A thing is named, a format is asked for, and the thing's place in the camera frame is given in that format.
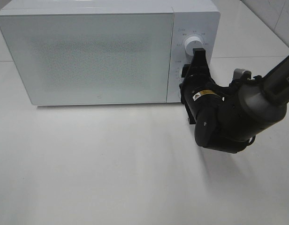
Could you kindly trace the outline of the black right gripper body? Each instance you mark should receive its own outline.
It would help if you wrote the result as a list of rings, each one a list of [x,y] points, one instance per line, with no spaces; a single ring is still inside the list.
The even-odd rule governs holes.
[[[211,74],[190,74],[190,64],[185,64],[185,77],[179,84],[181,103],[185,106],[188,121],[196,124],[198,114],[206,107],[221,103],[223,94],[217,89]]]

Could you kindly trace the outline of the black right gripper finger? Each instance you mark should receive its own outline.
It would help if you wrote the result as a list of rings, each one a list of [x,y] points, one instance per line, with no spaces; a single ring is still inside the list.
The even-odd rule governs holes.
[[[206,52],[204,48],[194,48],[193,58],[190,64],[190,74],[209,75],[210,70],[206,60]]]

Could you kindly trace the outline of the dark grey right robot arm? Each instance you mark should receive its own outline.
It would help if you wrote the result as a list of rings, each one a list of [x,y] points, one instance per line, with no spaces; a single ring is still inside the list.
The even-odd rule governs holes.
[[[265,76],[236,69],[229,86],[211,77],[203,48],[193,49],[183,66],[181,102],[195,125],[196,144],[207,149],[238,153],[256,135],[281,121],[289,102],[289,56]]]

